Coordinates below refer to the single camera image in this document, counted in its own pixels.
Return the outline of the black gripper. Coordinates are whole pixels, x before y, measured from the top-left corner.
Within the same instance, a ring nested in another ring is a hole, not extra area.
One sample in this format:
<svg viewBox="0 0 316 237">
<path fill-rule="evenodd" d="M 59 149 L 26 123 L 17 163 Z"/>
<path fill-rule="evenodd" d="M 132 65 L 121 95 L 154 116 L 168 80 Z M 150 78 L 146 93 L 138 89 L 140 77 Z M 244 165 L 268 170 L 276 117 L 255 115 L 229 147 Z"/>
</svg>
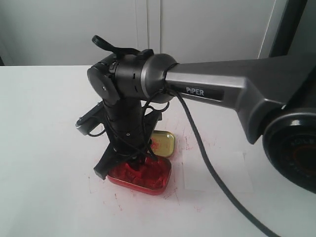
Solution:
<svg viewBox="0 0 316 237">
<path fill-rule="evenodd" d="M 120 99 L 113 105 L 103 99 L 103 105 L 103 124 L 110 143 L 93 168 L 95 174 L 105 180 L 118 163 L 144 160 L 147 156 L 157 161 L 150 145 L 154 128 L 162 119 L 162 110 L 150 103 L 142 106 L 140 100 L 133 98 Z"/>
</svg>

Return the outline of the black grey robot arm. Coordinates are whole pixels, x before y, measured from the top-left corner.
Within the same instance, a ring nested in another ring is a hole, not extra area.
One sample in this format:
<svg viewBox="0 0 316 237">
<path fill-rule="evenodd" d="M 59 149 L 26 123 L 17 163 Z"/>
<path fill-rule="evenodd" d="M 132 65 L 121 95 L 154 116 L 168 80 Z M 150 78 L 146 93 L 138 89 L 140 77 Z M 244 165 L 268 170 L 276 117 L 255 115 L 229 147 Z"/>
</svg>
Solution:
<svg viewBox="0 0 316 237">
<path fill-rule="evenodd" d="M 116 153 L 96 168 L 101 178 L 113 161 L 147 151 L 154 126 L 145 125 L 141 101 L 179 97 L 236 111 L 248 142 L 261 138 L 274 168 L 315 192 L 315 54 L 180 64 L 168 54 L 115 47 L 99 36 L 92 42 L 110 52 L 87 71 L 102 98 L 100 120 Z"/>
</svg>

